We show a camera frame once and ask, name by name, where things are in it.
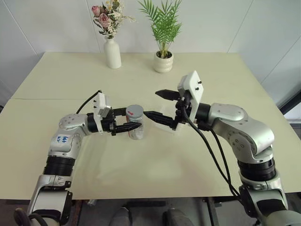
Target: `gray lid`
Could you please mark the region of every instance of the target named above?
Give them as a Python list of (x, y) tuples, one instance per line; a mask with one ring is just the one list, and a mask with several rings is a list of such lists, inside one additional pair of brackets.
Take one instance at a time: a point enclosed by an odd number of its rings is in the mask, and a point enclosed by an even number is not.
[(143, 108), (140, 105), (130, 105), (126, 109), (126, 114), (130, 119), (138, 119), (143, 116)]

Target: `table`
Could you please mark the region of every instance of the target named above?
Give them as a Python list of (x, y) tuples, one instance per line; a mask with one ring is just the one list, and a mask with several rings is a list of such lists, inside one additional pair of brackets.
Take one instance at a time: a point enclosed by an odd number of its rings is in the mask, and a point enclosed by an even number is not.
[[(64, 115), (102, 89), (113, 108), (139, 104), (145, 110), (174, 115), (175, 102), (154, 94), (176, 90), (180, 78), (197, 70), (204, 85), (202, 102), (243, 107), (275, 133), (276, 168), (286, 192), (298, 192), (301, 142), (237, 54), (176, 54), (167, 74), (151, 69), (152, 54), (123, 54), (112, 70), (102, 54), (45, 53), (0, 114), (0, 188), (2, 199), (30, 199), (46, 165), (49, 142)], [(82, 112), (92, 111), (87, 105)], [(188, 126), (175, 133), (145, 118), (145, 138), (127, 134), (85, 137), (71, 191), (74, 199), (197, 197), (230, 195), (203, 141)], [(206, 137), (217, 151), (213, 137)], [(236, 158), (221, 138), (233, 185), (241, 182)]]

